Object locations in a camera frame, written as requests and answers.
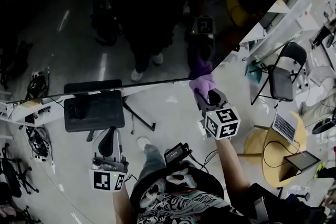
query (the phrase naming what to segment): electronic device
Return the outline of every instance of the electronic device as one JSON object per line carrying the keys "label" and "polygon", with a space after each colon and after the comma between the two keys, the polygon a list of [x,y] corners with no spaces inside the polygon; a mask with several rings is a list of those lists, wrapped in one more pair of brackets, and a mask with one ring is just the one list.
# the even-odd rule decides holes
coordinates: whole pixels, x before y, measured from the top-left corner
{"label": "electronic device", "polygon": [[111,127],[102,131],[92,145],[92,164],[89,171],[91,187],[108,193],[119,192],[128,171],[122,156],[120,132]]}
{"label": "electronic device", "polygon": [[167,167],[179,164],[183,159],[187,158],[192,153],[187,143],[179,143],[171,150],[164,154],[164,159]]}
{"label": "electronic device", "polygon": [[297,126],[298,120],[290,112],[278,106],[272,128],[292,144]]}
{"label": "electronic device", "polygon": [[290,164],[290,168],[284,174],[281,181],[302,174],[304,171],[321,161],[308,151],[285,156],[284,160]]}

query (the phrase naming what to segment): person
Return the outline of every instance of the person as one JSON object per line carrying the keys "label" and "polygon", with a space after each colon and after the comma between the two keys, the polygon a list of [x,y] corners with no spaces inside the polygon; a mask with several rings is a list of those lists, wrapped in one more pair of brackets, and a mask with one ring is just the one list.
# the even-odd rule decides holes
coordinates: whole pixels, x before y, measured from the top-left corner
{"label": "person", "polygon": [[316,178],[333,178],[336,179],[336,167],[323,167],[317,172]]}
{"label": "person", "polygon": [[[245,200],[243,195],[250,183],[233,146],[228,139],[218,140],[216,144],[232,204]],[[220,220],[251,223],[224,200],[223,188],[214,176],[187,161],[180,167],[166,168],[158,148],[147,138],[140,137],[138,145],[146,155],[146,162],[131,198],[125,185],[120,192],[113,193],[117,224],[218,223]],[[261,216],[265,215],[257,213],[253,223],[265,221],[258,219]]]}
{"label": "person", "polygon": [[326,98],[315,105],[307,106],[306,102],[303,102],[301,108],[301,118],[306,127],[331,117],[336,108],[336,89],[332,89]]}
{"label": "person", "polygon": [[314,40],[311,40],[312,48],[320,46],[323,40],[326,37],[328,37],[330,34],[335,35],[335,31],[336,31],[336,18],[331,21],[326,22],[322,26],[316,38]]}

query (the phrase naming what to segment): jeans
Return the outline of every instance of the jeans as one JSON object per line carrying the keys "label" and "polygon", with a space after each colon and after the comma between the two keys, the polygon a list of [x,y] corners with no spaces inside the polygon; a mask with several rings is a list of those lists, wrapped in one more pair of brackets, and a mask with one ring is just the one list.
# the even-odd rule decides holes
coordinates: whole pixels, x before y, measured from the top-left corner
{"label": "jeans", "polygon": [[[166,163],[159,151],[159,149],[154,146],[154,145],[146,145],[144,153],[146,155],[146,162],[143,165],[142,171],[139,176],[139,181],[140,182],[142,179],[147,177],[153,172],[156,172],[158,170],[161,170],[163,168],[166,168]],[[188,163],[190,167],[196,168],[196,166],[189,162],[189,161],[182,161],[182,163]]]}
{"label": "jeans", "polygon": [[331,31],[326,27],[326,26],[322,26],[322,28],[320,29],[317,37],[315,38],[315,40],[313,41],[313,43],[318,47],[322,44],[322,41],[328,37],[331,34]]}

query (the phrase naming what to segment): black folding chair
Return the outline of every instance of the black folding chair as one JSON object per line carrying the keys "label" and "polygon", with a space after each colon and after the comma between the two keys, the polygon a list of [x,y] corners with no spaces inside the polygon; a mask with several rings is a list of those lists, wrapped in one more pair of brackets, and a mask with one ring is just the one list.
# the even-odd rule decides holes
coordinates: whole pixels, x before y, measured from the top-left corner
{"label": "black folding chair", "polygon": [[[300,69],[297,73],[291,74],[288,70],[281,68],[281,67],[277,67],[277,64],[280,60],[281,57],[288,57],[293,59],[295,62],[297,62],[300,65]],[[284,48],[282,49],[277,61],[275,62],[274,65],[269,65],[266,67],[262,67],[262,68],[258,68],[255,69],[253,71],[250,71],[250,73],[252,72],[256,72],[258,70],[262,70],[263,73],[267,73],[268,77],[264,83],[264,85],[262,85],[260,91],[258,92],[257,96],[254,98],[253,102],[251,103],[251,105],[253,105],[257,98],[259,96],[261,97],[267,97],[267,98],[272,98],[275,100],[279,100],[279,102],[281,101],[285,101],[285,102],[291,102],[293,101],[293,86],[292,84],[294,83],[294,81],[296,80],[296,78],[298,77],[299,73],[301,72],[301,69],[303,67],[303,65],[305,64],[307,59],[307,53],[306,51],[299,46],[298,44],[296,44],[295,42],[290,42],[287,45],[284,46]],[[269,87],[270,87],[270,93],[271,96],[265,96],[265,95],[261,95],[262,90],[264,89],[266,83],[269,80]]]}

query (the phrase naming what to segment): wooden table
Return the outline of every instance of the wooden table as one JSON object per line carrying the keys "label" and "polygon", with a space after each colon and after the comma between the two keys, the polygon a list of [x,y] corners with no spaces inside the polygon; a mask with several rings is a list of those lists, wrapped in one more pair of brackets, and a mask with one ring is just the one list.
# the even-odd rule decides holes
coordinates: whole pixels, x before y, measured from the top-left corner
{"label": "wooden table", "polygon": [[[294,145],[296,148],[300,148],[301,151],[304,151],[307,147],[306,129],[300,116],[294,112],[291,113],[298,119],[295,140],[300,144],[300,146],[296,142],[294,142]],[[282,187],[294,179],[294,177],[292,177],[284,181],[280,181],[282,176],[284,176],[290,167],[288,163],[281,165],[284,162],[283,158],[291,155],[291,153],[289,153],[286,149],[292,153],[296,153],[298,150],[271,127],[257,127],[259,128],[250,133],[245,141],[244,154],[238,154],[238,156],[246,158],[247,162],[250,164],[261,163],[262,171],[268,184],[272,187]],[[286,149],[278,143],[268,144],[271,141],[278,141],[284,145]],[[281,166],[276,168],[269,167],[265,163],[265,160],[269,166]]]}

